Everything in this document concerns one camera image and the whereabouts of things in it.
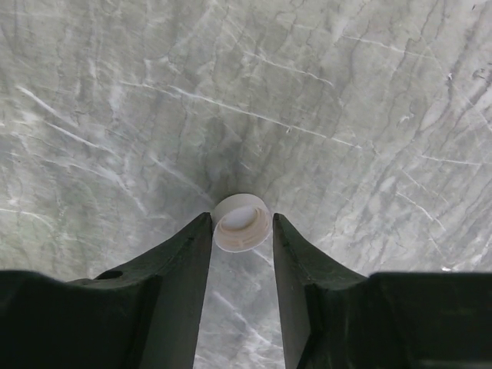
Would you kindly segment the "white bottle cap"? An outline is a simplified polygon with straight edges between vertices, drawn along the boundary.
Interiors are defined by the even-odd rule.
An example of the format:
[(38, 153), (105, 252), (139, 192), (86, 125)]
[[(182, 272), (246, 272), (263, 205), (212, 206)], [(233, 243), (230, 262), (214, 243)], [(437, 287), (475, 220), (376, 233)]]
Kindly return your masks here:
[(234, 194), (211, 213), (213, 242), (223, 251), (241, 253), (261, 245), (272, 231), (267, 205), (253, 194)]

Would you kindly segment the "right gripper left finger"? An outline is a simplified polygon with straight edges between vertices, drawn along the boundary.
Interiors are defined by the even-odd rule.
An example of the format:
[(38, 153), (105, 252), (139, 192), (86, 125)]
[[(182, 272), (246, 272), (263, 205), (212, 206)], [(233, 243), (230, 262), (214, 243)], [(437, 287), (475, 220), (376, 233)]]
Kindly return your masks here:
[(200, 214), (93, 279), (1, 273), (3, 368), (191, 368), (212, 247)]

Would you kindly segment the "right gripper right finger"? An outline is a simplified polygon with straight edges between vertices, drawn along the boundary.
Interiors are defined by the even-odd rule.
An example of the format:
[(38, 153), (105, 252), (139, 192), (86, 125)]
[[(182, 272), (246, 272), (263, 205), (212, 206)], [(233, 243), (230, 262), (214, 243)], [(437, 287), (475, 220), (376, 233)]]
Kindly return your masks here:
[(364, 277), (273, 217), (274, 271), (288, 368), (489, 368), (491, 276)]

